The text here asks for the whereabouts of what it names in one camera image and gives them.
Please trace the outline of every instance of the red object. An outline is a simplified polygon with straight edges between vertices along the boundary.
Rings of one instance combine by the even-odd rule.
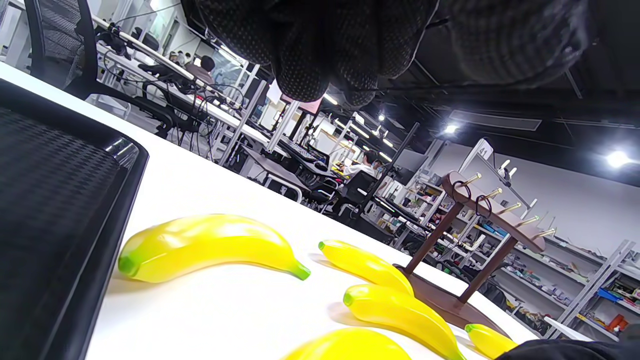
[[[615,318],[613,318],[613,320],[611,320],[611,322],[609,323],[609,326],[607,326],[607,330],[612,332],[613,329],[616,328],[616,326],[618,326],[620,324],[620,322],[624,321],[625,317],[618,314]]]

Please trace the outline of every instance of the gloved hand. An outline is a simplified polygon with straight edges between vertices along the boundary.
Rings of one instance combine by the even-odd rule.
[[[236,54],[272,64],[282,92],[319,99],[332,83],[353,107],[378,76],[413,61],[439,0],[198,0],[212,32]],[[588,46],[588,0],[448,0],[461,67],[480,83],[536,86]]]
[[[601,343],[578,340],[532,340],[496,360],[626,360],[635,359],[640,343]]]

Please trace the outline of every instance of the table surface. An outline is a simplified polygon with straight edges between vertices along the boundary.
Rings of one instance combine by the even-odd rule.
[[[265,158],[258,152],[249,149],[247,146],[242,145],[242,148],[244,149],[244,151],[246,151],[247,154],[249,154],[249,156],[251,156],[251,159],[255,160],[255,162],[269,174],[273,174],[275,177],[279,177],[284,181],[288,181],[289,183],[297,186],[300,190],[304,190],[307,192],[310,191],[307,186],[300,182],[298,177],[296,177],[292,172],[287,171],[287,169],[282,167],[282,165],[276,163],[271,159]]]
[[[410,260],[387,245],[3,63],[0,77],[127,134],[146,148],[149,160],[125,240],[175,218],[238,214],[280,232],[312,272],[306,281],[300,281],[257,266],[221,265],[163,284],[128,281],[115,272],[94,328],[88,360],[281,359],[306,341],[354,325],[341,300],[345,289],[362,280],[323,265],[319,241],[345,240],[390,263],[407,264]],[[206,191],[194,194],[188,186],[175,186],[185,179],[205,181]],[[158,196],[167,188],[172,189],[170,196]],[[415,272],[454,294],[467,287],[424,263]],[[535,339],[479,293],[469,302],[517,343]],[[372,329],[392,338],[414,359],[440,359],[410,338]],[[464,332],[454,331],[461,342],[466,341]],[[469,360],[482,358],[461,348]]]
[[[99,54],[105,56],[105,54],[110,50],[108,47],[103,46],[102,44],[96,44],[96,50]],[[157,78],[151,74],[149,74],[146,71],[142,71],[139,67],[138,64],[141,64],[141,62],[139,62],[138,60],[135,59],[127,59],[124,58],[123,56],[118,56],[115,53],[109,53],[108,55],[106,55],[107,59],[116,62],[118,64],[120,64],[120,66],[122,66],[123,68],[127,69],[127,71],[133,72],[134,74],[142,77],[143,79],[147,79],[149,81],[157,81]],[[179,99],[187,102],[188,104],[193,104],[193,95],[186,95],[180,92],[180,90],[178,90],[175,86],[169,86],[169,92],[171,92],[172,95],[178,97]],[[196,101],[196,105],[200,106],[201,101],[197,100]],[[236,118],[235,116],[223,111],[222,109],[220,109],[219,107],[209,103],[207,106],[204,107],[204,109],[207,111],[207,113],[213,117],[215,117],[216,119],[221,120],[222,122],[224,122],[225,124],[234,127],[237,129],[238,125],[240,125],[240,119]],[[249,136],[250,138],[253,138],[254,140],[260,142],[263,146],[266,146],[269,143],[269,138],[264,136],[263,134],[261,134],[259,131],[257,131],[256,129],[250,127],[250,126],[243,126],[242,127],[242,132],[243,134],[245,134],[246,136]],[[287,152],[285,152],[284,150],[282,150],[280,147],[276,146],[275,151],[277,151],[278,153],[280,153],[281,155],[284,156],[288,156]]]

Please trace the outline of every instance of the computer monitor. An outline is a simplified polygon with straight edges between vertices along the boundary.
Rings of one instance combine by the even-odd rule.
[[[413,178],[413,176],[415,175],[415,170],[409,170],[407,168],[398,168],[396,167],[396,176],[395,176],[395,180],[398,183],[401,183],[402,185],[407,185],[409,183],[409,181],[411,181],[411,179]]]

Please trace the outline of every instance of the toy banana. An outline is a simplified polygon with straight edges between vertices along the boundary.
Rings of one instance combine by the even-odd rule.
[[[411,360],[393,340],[369,329],[330,332],[297,348],[282,360]]]
[[[311,273],[272,228],[236,215],[198,215],[150,227],[124,245],[118,269],[147,282],[164,282],[207,266],[255,263],[304,280]]]
[[[413,296],[409,280],[378,256],[338,240],[320,241],[318,247],[332,264],[344,271]]]
[[[495,359],[518,346],[506,336],[478,323],[468,324],[465,331],[476,348],[490,359]]]
[[[411,295],[365,284],[348,288],[343,301],[359,320],[408,332],[448,360],[465,359],[444,319]]]

